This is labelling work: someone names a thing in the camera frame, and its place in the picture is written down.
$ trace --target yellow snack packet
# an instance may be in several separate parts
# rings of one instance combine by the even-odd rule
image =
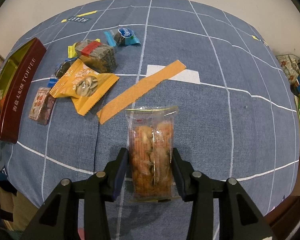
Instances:
[[[98,73],[77,59],[50,90],[54,98],[71,97],[78,114],[85,115],[119,79]]]

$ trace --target blue bedsheet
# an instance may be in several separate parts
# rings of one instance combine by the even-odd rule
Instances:
[[[61,22],[94,10],[85,23]],[[67,46],[85,38],[106,42],[103,32],[118,26],[132,29],[141,45],[117,51],[120,79],[112,89],[85,116],[76,113],[70,98],[58,98],[48,125],[29,119],[37,89],[67,57]],[[103,125],[95,113],[153,65],[177,59],[191,70],[191,78],[165,80],[135,106],[178,105],[174,146],[182,158],[213,179],[237,178],[264,215],[293,189],[299,156],[293,94],[271,49],[246,22],[188,0],[101,0],[40,23],[11,52],[33,37],[47,53],[26,98],[18,143],[0,142],[0,167],[5,165],[10,182],[36,206],[61,179],[86,179],[114,160],[127,143],[124,113]],[[131,203],[129,176],[121,196],[106,205],[111,237],[186,239],[191,203]]]

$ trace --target white patch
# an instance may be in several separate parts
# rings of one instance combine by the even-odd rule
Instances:
[[[154,73],[157,73],[158,71],[162,70],[164,67],[165,66],[160,66],[160,65],[148,65],[146,77],[151,76]],[[199,72],[190,69],[185,69],[169,79],[181,81],[181,82],[200,84]]]

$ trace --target snack bag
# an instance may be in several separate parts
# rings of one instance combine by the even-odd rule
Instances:
[[[85,115],[119,79],[98,73],[77,59],[51,89],[54,98],[71,97],[78,114]]]
[[[108,44],[112,47],[116,45],[128,46],[133,44],[140,44],[139,39],[134,34],[134,31],[128,28],[120,28],[117,30],[110,30],[104,32]]]
[[[135,198],[154,201],[174,197],[171,154],[178,107],[127,109],[129,152]]]
[[[114,49],[107,44],[87,39],[77,42],[75,51],[85,65],[99,73],[112,73],[117,67]]]
[[[29,112],[29,118],[37,121],[39,124],[46,125],[48,123],[50,113],[56,101],[56,99],[49,94],[50,90],[51,88],[46,87],[40,87],[38,89]]]

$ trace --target metal screw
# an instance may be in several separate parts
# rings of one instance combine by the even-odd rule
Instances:
[[[69,179],[63,179],[62,181],[61,181],[61,185],[62,186],[66,186],[66,185],[68,185],[70,183],[70,180]]]
[[[106,175],[106,173],[104,171],[98,171],[96,173],[96,175],[97,175],[98,178],[103,178]]]
[[[202,173],[200,171],[194,171],[192,172],[192,176],[194,176],[195,178],[200,178],[202,175]]]
[[[237,180],[236,180],[235,178],[230,178],[230,179],[228,180],[228,182],[229,182],[231,185],[237,184]]]

